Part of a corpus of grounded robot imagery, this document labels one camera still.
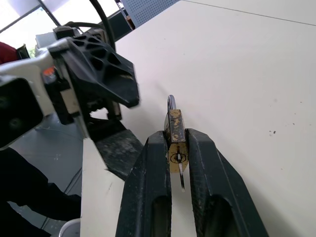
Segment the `metal frame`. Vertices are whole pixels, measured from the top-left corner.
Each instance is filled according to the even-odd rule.
[[[59,21],[56,19],[56,17],[51,13],[51,11],[47,8],[47,6],[44,4],[42,0],[38,0],[41,7],[44,9],[44,11],[48,14],[48,16],[52,19],[52,21],[56,24],[56,26],[61,26]]]
[[[0,34],[9,29],[11,26],[13,26],[15,23],[17,23],[18,21],[22,20],[24,17],[30,15],[32,12],[36,11],[37,9],[39,9],[41,7],[41,5],[37,5],[36,7],[32,8],[31,10],[29,10],[27,13],[25,13],[24,15],[20,16],[18,19],[16,19],[15,21],[13,21],[12,23],[10,23],[9,25],[7,25],[6,27],[4,27],[3,29],[0,30]]]

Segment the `black plastic bracket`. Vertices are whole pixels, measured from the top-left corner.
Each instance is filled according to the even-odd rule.
[[[90,113],[98,109],[108,110],[108,119],[121,119],[119,104],[128,108],[138,105],[139,94],[131,62],[118,55],[108,44],[86,34],[67,39],[67,43],[49,48],[57,70],[65,68],[67,73],[58,71],[60,81],[71,83],[80,112],[87,122]],[[56,85],[46,81],[46,88]],[[58,117],[68,118],[63,101],[55,100],[54,106],[63,107]]]
[[[150,136],[124,185],[116,237],[169,237],[171,183],[162,131]]]
[[[204,133],[187,129],[197,237],[268,237],[242,177]]]

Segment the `red object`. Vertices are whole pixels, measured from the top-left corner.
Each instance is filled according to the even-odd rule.
[[[16,49],[0,42],[0,64],[18,60]]]

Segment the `window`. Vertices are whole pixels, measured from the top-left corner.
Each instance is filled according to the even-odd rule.
[[[35,36],[52,32],[55,27],[54,22],[40,7],[3,31],[0,34],[0,41],[14,48],[25,44],[29,54],[33,56],[36,45]]]
[[[39,4],[37,0],[0,0],[0,30]]]
[[[98,0],[106,16],[119,10],[114,0]],[[69,21],[99,23],[101,19],[89,0],[44,0],[61,25]]]

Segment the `person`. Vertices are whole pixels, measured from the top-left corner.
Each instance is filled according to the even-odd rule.
[[[16,49],[10,45],[0,42],[0,65],[18,60]]]
[[[18,60],[16,49],[0,42],[0,64]],[[49,237],[33,226],[8,203],[61,221],[80,217],[81,197],[64,194],[54,183],[12,148],[0,151],[0,228],[6,236]]]

